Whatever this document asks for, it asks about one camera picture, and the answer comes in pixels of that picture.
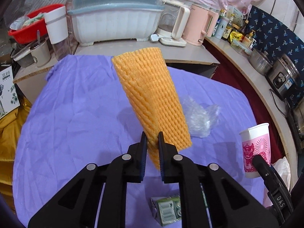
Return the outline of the white cup container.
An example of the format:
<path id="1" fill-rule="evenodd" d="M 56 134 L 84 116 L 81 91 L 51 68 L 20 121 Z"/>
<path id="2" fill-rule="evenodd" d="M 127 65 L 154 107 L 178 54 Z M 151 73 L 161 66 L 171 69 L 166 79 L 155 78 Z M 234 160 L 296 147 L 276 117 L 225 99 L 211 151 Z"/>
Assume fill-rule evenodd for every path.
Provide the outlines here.
<path id="1" fill-rule="evenodd" d="M 65 5 L 44 14 L 49 40 L 58 61 L 71 55 Z"/>

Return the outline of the steel rice cooker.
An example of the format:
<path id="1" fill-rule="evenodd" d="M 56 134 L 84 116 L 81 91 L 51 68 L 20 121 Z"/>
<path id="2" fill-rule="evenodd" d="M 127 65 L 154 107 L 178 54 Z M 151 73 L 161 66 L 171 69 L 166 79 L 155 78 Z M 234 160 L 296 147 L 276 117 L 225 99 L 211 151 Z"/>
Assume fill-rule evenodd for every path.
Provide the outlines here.
<path id="1" fill-rule="evenodd" d="M 296 66 L 286 54 L 277 58 L 266 74 L 267 81 L 281 100 L 286 98 L 288 90 L 299 77 Z"/>

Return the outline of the trash bin with white bag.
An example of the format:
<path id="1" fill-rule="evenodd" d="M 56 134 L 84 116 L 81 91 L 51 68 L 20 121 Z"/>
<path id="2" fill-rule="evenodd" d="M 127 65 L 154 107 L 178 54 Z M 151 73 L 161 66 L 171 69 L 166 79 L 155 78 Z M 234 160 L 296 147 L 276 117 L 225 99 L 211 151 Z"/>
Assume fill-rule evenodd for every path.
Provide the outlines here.
<path id="1" fill-rule="evenodd" d="M 274 169 L 277 171 L 279 176 L 282 178 L 285 186 L 288 190 L 290 190 L 291 184 L 291 169 L 289 162 L 287 161 L 286 157 L 278 159 L 275 163 L 272 164 Z"/>

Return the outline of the orange foam net sleeve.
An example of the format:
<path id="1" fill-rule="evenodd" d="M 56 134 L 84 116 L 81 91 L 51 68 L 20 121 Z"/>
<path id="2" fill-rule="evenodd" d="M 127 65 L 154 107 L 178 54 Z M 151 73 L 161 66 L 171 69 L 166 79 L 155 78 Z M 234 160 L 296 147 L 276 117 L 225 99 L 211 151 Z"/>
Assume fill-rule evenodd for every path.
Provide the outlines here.
<path id="1" fill-rule="evenodd" d="M 123 90 L 147 136 L 148 154 L 160 168 L 158 134 L 177 150 L 192 145 L 175 85 L 158 47 L 125 52 L 112 58 Z"/>

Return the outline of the red plastic basin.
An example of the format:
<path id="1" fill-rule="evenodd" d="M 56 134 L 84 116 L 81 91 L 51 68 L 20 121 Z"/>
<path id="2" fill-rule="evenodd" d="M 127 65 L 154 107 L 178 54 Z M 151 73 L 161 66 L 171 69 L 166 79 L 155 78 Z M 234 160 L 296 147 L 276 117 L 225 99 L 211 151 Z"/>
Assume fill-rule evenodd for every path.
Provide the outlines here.
<path id="1" fill-rule="evenodd" d="M 27 16 L 32 19 L 39 13 L 47 13 L 62 6 L 63 4 L 47 5 L 29 13 Z M 47 35 L 47 28 L 44 19 L 40 19 L 39 21 L 19 30 L 10 29 L 8 30 L 8 36 L 13 37 L 19 44 L 27 44 L 37 40 L 37 31 L 40 31 L 40 36 Z"/>

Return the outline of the white thermos bottle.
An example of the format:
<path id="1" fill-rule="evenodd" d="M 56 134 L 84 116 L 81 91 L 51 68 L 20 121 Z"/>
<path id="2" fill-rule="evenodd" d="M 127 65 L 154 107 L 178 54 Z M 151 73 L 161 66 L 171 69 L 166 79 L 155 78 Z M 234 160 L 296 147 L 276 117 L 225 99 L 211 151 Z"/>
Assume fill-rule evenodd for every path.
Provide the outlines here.
<path id="1" fill-rule="evenodd" d="M 217 30 L 215 32 L 214 37 L 217 39 L 221 39 L 223 36 L 223 33 L 229 23 L 230 19 L 228 19 L 227 17 L 222 17 L 220 20 L 220 23 L 217 26 Z"/>

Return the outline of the clear plastic wrap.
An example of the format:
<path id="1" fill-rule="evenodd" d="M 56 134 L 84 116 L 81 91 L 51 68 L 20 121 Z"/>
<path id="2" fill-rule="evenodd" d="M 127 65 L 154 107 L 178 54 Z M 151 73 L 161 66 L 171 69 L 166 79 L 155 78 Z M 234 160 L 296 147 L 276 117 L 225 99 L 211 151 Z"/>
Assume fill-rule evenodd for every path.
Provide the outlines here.
<path id="1" fill-rule="evenodd" d="M 219 122 L 220 106 L 212 104 L 204 107 L 190 96 L 184 97 L 181 104 L 190 135 L 199 138 L 209 136 Z"/>

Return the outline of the small steel pot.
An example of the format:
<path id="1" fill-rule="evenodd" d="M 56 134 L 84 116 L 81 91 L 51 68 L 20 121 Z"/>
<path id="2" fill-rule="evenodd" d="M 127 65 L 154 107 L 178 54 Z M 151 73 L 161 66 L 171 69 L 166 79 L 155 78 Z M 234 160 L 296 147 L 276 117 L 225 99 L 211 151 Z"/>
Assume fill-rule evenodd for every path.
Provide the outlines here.
<path id="1" fill-rule="evenodd" d="M 268 58 L 268 52 L 257 49 L 253 49 L 249 57 L 249 62 L 253 68 L 263 76 L 273 67 L 273 62 Z"/>

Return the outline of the pink white paper cup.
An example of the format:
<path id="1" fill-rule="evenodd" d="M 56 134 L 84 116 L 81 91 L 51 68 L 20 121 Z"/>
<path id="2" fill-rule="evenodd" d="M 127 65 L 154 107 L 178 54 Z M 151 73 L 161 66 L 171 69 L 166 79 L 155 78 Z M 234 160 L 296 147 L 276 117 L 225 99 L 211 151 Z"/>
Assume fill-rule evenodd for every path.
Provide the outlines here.
<path id="1" fill-rule="evenodd" d="M 245 129 L 239 133 L 243 151 L 243 165 L 246 178 L 257 178 L 259 173 L 253 166 L 253 157 L 261 155 L 271 165 L 271 143 L 269 137 L 269 123 Z"/>

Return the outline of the soy sauce bottle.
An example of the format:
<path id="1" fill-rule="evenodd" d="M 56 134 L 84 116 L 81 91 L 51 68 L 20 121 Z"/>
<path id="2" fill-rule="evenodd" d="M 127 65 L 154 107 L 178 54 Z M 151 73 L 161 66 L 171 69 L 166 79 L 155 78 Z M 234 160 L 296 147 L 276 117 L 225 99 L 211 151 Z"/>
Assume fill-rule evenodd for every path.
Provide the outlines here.
<path id="1" fill-rule="evenodd" d="M 229 19 L 229 22 L 223 32 L 223 35 L 222 35 L 222 39 L 223 40 L 228 40 L 228 37 L 233 29 L 233 19 L 235 18 L 235 14 L 232 13 L 231 16 L 230 16 L 230 19 Z"/>

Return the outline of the navy floral cloth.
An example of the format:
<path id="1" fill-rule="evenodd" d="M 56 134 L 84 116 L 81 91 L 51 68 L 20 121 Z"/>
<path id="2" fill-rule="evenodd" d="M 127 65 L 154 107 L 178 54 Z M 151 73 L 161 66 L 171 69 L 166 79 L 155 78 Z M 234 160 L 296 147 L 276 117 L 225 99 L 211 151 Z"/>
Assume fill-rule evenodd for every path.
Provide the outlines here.
<path id="1" fill-rule="evenodd" d="M 267 12 L 252 6 L 248 28 L 255 31 L 254 48 L 268 53 L 271 61 L 286 54 L 303 78 L 303 41 L 285 24 Z"/>

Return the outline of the red velvet curtain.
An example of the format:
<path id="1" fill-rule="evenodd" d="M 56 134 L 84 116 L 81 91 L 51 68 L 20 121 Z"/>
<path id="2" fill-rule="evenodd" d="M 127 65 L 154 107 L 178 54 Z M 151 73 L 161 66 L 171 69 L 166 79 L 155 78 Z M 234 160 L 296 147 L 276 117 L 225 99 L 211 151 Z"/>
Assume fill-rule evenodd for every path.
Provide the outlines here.
<path id="1" fill-rule="evenodd" d="M 269 123 L 269 138 L 271 143 L 271 163 L 275 163 L 285 156 L 284 148 L 278 130 L 271 115 L 257 92 L 243 76 L 243 74 L 226 58 L 215 46 L 204 40 L 203 46 L 212 54 L 220 65 L 212 79 L 227 84 L 243 92 L 253 111 L 258 124 Z"/>

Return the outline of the dark green drink carton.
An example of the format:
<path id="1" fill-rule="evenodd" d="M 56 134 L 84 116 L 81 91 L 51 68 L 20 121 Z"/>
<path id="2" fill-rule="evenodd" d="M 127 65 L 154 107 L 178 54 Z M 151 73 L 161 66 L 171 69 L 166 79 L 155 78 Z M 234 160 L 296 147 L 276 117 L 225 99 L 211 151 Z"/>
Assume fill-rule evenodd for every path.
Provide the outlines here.
<path id="1" fill-rule="evenodd" d="M 151 212 L 162 226 L 176 223 L 182 219 L 180 195 L 151 197 Z"/>

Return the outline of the cardboard box green print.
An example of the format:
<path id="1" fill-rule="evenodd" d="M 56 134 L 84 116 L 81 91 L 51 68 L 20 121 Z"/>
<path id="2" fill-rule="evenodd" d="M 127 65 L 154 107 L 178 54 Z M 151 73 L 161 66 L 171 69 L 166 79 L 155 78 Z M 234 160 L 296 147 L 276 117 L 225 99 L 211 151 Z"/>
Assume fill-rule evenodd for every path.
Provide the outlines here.
<path id="1" fill-rule="evenodd" d="M 13 83 L 12 66 L 1 65 L 0 72 L 0 113 L 1 118 L 20 106 L 15 84 Z"/>

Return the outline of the purple tablecloth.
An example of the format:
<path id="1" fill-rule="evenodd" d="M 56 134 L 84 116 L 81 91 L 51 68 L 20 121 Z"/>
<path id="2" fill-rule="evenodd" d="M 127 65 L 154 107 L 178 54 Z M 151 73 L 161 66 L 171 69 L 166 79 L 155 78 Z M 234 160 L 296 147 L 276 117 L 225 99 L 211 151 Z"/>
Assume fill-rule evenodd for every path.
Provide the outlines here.
<path id="1" fill-rule="evenodd" d="M 218 105 L 218 123 L 193 137 L 182 154 L 193 162 L 219 164 L 259 202 L 261 178 L 246 178 L 240 132 L 256 125 L 245 95 L 212 79 L 170 68 L 180 98 Z M 109 56 L 68 56 L 46 76 L 17 144 L 13 199 L 17 217 L 31 217 L 88 163 L 104 165 L 125 153 L 142 134 Z"/>

